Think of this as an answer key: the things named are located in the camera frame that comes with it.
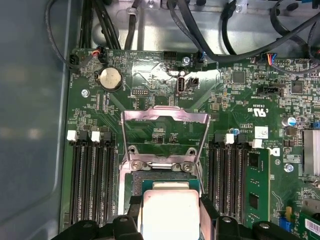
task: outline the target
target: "motherboard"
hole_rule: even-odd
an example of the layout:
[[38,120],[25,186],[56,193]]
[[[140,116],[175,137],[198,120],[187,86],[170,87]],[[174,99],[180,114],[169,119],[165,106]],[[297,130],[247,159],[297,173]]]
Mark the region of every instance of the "motherboard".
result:
[[[75,49],[74,62],[93,49]],[[276,59],[291,71],[307,59]],[[105,50],[70,74],[60,230],[128,212],[145,180],[197,179],[217,211],[320,239],[320,74],[264,56]]]

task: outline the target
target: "white slot latch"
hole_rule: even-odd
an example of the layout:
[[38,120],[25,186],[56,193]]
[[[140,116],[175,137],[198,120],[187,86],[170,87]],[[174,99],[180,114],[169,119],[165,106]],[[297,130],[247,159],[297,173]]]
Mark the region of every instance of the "white slot latch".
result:
[[224,143],[225,144],[234,144],[235,142],[235,135],[233,133],[227,133],[225,135]]
[[262,149],[262,139],[253,139],[252,148],[253,149]]
[[101,140],[100,132],[99,131],[92,131],[91,140],[92,140],[92,142],[99,143]]
[[68,141],[76,142],[78,139],[77,131],[76,130],[68,130],[66,134],[66,139]]

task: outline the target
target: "black cable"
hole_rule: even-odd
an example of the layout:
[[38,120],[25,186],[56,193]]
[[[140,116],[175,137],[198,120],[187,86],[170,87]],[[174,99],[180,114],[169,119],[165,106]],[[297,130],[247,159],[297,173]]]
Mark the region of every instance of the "black cable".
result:
[[222,34],[222,40],[225,45],[225,48],[231,55],[237,55],[235,50],[230,44],[229,38],[228,38],[228,20],[229,18],[232,17],[234,14],[234,11],[236,10],[236,0],[233,0],[232,2],[229,2],[225,5],[222,13],[221,13],[221,21],[222,21],[222,26],[221,26],[221,34]]
[[92,22],[93,22],[93,6],[92,0],[87,0],[87,11],[85,15],[85,32],[84,32],[84,40],[86,43],[85,48],[91,49],[91,36],[92,36]]
[[75,65],[75,64],[71,64],[70,62],[68,62],[60,53],[57,44],[55,42],[53,33],[52,33],[52,29],[51,29],[51,23],[50,23],[50,11],[51,11],[51,7],[52,5],[56,2],[57,0],[49,0],[45,6],[45,13],[44,13],[44,21],[45,21],[45,25],[46,25],[46,32],[49,38],[49,41],[51,43],[52,49],[54,51],[54,53],[56,54],[56,56],[65,64],[67,65],[69,68],[72,69],[80,69],[82,67],[84,67],[85,65],[88,64],[88,62],[93,58],[92,55],[89,55],[88,57],[86,57],[79,65]]
[[[131,8],[137,9],[141,3],[141,0],[134,0]],[[129,16],[129,27],[128,27],[128,34],[125,39],[124,49],[130,50],[132,47],[132,43],[134,41],[135,31],[136,31],[136,20],[137,17],[134,14],[130,14]]]
[[97,17],[99,19],[99,22],[100,22],[100,25],[101,25],[101,28],[102,28],[102,33],[103,33],[105,41],[106,41],[106,46],[109,49],[115,49],[115,47],[113,45],[113,42],[111,40],[111,36],[110,36],[109,30],[108,30],[107,24],[106,24],[106,22],[104,20],[104,17],[102,15],[101,11],[100,11],[100,8],[97,5],[97,0],[93,0],[92,4],[93,4],[93,7],[95,9],[95,13],[96,13],[96,15],[97,15]]
[[125,39],[124,49],[130,50],[134,41],[134,35],[136,31],[136,15],[130,14],[129,16],[129,28],[128,34]]
[[200,44],[197,42],[194,36],[189,32],[189,30],[185,27],[185,25],[182,23],[182,21],[179,19],[175,12],[174,5],[172,3],[172,0],[168,0],[168,8],[170,10],[170,15],[175,22],[175,24],[178,26],[178,28],[193,42],[193,44],[196,46],[196,48],[202,53],[203,49],[200,46]]
[[286,69],[281,68],[281,67],[274,65],[274,64],[272,64],[271,66],[280,72],[283,72],[285,74],[292,74],[292,75],[309,74],[309,73],[315,72],[316,70],[320,70],[320,60],[316,59],[313,56],[313,54],[311,53],[311,44],[312,44],[312,40],[313,40],[313,36],[314,36],[314,32],[316,30],[317,24],[318,24],[318,21],[316,21],[311,27],[311,30],[308,35],[307,47],[308,47],[308,53],[309,53],[309,57],[310,57],[311,61],[317,63],[318,66],[315,66],[313,68],[303,70],[303,71],[289,71],[289,70],[286,70]]
[[279,45],[283,44],[285,41],[289,40],[292,36],[295,36],[297,33],[301,32],[305,28],[309,27],[311,24],[314,22],[318,21],[320,19],[320,13],[316,14],[315,16],[311,17],[295,29],[293,29],[291,32],[286,34],[285,36],[277,39],[276,41],[269,43],[268,45],[265,45],[263,47],[260,47],[256,50],[249,51],[246,53],[242,53],[239,55],[232,55],[232,56],[225,56],[225,55],[217,55],[208,46],[206,40],[202,36],[197,23],[192,16],[190,9],[188,5],[186,4],[185,0],[177,0],[178,7],[180,9],[181,15],[183,17],[184,22],[186,23],[187,28],[189,29],[190,33],[195,37],[195,39],[199,42],[201,45],[202,49],[205,51],[207,56],[212,59],[213,61],[216,62],[221,62],[221,63],[228,63],[228,62],[237,62],[246,58],[251,58],[253,56],[259,55],[261,53],[268,52]]
[[107,29],[109,30],[109,34],[111,36],[112,44],[114,45],[114,49],[121,49],[117,33],[115,30],[115,26],[111,21],[111,18],[106,10],[106,7],[102,0],[94,0],[97,7],[100,9],[100,12],[102,13],[103,19],[105,21],[105,24],[107,26]]
[[285,74],[292,74],[292,75],[310,74],[310,73],[313,73],[316,70],[320,69],[320,65],[315,66],[313,68],[310,68],[308,70],[303,70],[303,71],[289,71],[289,70],[286,70],[284,68],[281,68],[281,67],[279,67],[277,65],[273,65],[273,64],[271,65],[271,67],[273,67],[274,69],[277,69],[278,71],[283,72]]
[[312,25],[310,32],[309,32],[309,35],[308,35],[307,45],[308,45],[308,53],[309,53],[309,57],[310,57],[311,61],[313,61],[317,64],[320,64],[320,60],[315,58],[315,56],[311,52],[311,44],[312,44],[313,36],[314,36],[314,33],[315,33],[315,30],[316,30],[318,23],[319,23],[319,21],[315,22]]
[[[281,36],[284,36],[284,35],[290,33],[290,31],[285,26],[282,25],[282,23],[279,21],[279,18],[277,16],[277,9],[282,1],[283,0],[278,0],[276,2],[276,4],[273,6],[273,8],[271,8],[270,21],[271,21],[271,24],[272,24],[274,30],[276,30],[276,32],[278,34],[280,34]],[[295,42],[296,44],[298,44],[302,48],[302,50],[305,54],[307,53],[307,51],[308,51],[307,43],[301,37],[294,35],[290,38],[290,40]]]
[[92,31],[92,1],[84,0],[81,13],[79,48],[91,48],[91,31]]

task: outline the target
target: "screw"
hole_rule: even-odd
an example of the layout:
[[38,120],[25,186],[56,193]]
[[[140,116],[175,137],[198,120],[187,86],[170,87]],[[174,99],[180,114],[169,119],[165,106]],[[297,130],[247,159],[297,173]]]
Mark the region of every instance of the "screw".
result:
[[222,218],[223,221],[225,221],[226,223],[231,223],[231,219],[229,217],[224,217]]
[[192,166],[189,163],[186,163],[185,165],[183,165],[182,168],[184,172],[191,172],[192,170]]
[[284,165],[284,170],[287,172],[287,173],[291,173],[294,171],[294,166],[292,166],[292,164],[290,163],[287,163],[286,165]]
[[238,4],[237,6],[235,6],[235,12],[236,13],[240,13],[242,11],[242,6],[240,4]]
[[89,90],[87,90],[87,89],[82,89],[82,91],[81,91],[81,96],[84,97],[84,98],[89,97]]
[[132,162],[131,167],[133,170],[140,170],[142,167],[142,164],[140,161],[134,161]]
[[259,225],[261,228],[263,228],[263,229],[269,229],[270,228],[270,226],[268,225],[268,224],[266,224],[266,223],[260,223],[260,225]]
[[149,1],[148,1],[148,6],[149,6],[149,8],[153,8],[153,7],[154,7],[154,4],[155,4],[155,1],[154,1],[154,0],[149,0]]
[[185,66],[188,66],[190,64],[191,60],[190,57],[185,56],[184,58],[182,58],[182,64]]

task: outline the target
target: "capacitor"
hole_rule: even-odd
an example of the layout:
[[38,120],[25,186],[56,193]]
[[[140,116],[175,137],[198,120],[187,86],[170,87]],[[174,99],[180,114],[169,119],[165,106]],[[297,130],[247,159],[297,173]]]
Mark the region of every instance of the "capacitor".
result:
[[238,128],[230,128],[229,133],[237,136],[240,134],[240,130]]
[[293,116],[286,116],[282,119],[282,125],[284,127],[293,127],[296,123],[297,121]]
[[96,81],[107,92],[117,91],[123,84],[123,77],[114,67],[106,67],[96,74]]

